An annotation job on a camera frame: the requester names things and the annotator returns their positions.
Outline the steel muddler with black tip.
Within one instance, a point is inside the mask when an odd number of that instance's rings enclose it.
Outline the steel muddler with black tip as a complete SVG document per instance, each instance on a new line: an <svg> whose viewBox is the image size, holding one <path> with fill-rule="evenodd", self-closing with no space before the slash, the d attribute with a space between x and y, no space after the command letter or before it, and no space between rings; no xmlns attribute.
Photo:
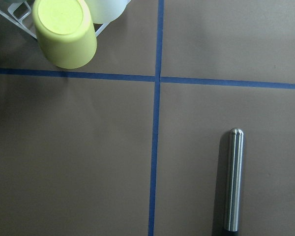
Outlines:
<svg viewBox="0 0 295 236"><path fill-rule="evenodd" d="M223 227L221 235L239 235L241 182L244 153L244 132L235 127L221 140L221 157L224 164L225 182Z"/></svg>

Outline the pale mint plastic cup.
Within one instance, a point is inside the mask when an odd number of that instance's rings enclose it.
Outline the pale mint plastic cup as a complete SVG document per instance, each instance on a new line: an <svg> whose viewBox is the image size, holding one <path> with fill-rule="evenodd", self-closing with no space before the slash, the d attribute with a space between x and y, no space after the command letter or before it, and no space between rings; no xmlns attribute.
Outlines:
<svg viewBox="0 0 295 236"><path fill-rule="evenodd" d="M129 0L86 0L91 18L95 24L110 23L126 9Z"/></svg>

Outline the lime green plastic cup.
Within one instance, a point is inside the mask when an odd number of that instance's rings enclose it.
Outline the lime green plastic cup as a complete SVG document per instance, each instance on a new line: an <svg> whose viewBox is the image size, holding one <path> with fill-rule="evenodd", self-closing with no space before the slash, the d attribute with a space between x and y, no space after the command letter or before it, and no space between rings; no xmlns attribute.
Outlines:
<svg viewBox="0 0 295 236"><path fill-rule="evenodd" d="M85 1L36 0L32 17L38 44L52 64L75 69L92 60L97 39Z"/></svg>

